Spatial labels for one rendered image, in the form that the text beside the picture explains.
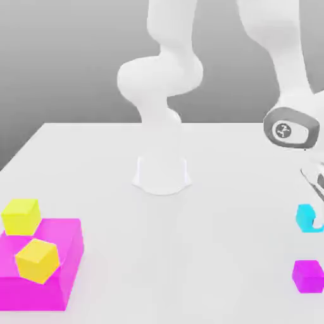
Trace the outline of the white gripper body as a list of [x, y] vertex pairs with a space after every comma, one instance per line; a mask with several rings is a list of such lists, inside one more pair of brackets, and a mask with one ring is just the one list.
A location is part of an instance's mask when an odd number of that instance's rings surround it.
[[301, 168], [301, 174], [316, 193], [320, 210], [324, 213], [324, 162], [315, 161], [306, 164]]

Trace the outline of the small cyan cube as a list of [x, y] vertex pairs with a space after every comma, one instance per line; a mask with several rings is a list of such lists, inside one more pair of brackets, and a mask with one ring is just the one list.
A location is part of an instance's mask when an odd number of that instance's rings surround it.
[[296, 213], [296, 223], [303, 233], [320, 233], [324, 231], [324, 225], [314, 227], [316, 213], [310, 204], [299, 204]]

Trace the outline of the small magenta cube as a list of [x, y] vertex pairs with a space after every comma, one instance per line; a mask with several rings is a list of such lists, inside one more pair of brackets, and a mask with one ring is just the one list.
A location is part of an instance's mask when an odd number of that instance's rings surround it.
[[324, 291], [324, 271], [317, 260], [297, 260], [292, 279], [302, 294], [321, 294]]

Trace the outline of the small golden yellow cube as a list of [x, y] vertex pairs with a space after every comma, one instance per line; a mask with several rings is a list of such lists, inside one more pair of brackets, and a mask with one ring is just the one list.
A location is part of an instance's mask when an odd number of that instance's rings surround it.
[[34, 238], [15, 254], [15, 262], [21, 278], [44, 285], [60, 266], [58, 248]]

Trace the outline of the small lime yellow cube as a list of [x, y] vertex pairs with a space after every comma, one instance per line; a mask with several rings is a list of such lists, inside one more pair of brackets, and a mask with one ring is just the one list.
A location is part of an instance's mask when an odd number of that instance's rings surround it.
[[42, 218], [37, 199], [12, 199], [1, 213], [6, 235], [33, 236]]

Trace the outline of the large magenta box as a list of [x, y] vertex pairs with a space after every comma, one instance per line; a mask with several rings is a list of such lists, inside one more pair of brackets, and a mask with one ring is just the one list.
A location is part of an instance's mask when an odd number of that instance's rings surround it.
[[[55, 244], [60, 267], [44, 284], [19, 275], [15, 254], [32, 239]], [[33, 236], [0, 234], [0, 311], [64, 311], [84, 253], [81, 221], [44, 218]]]

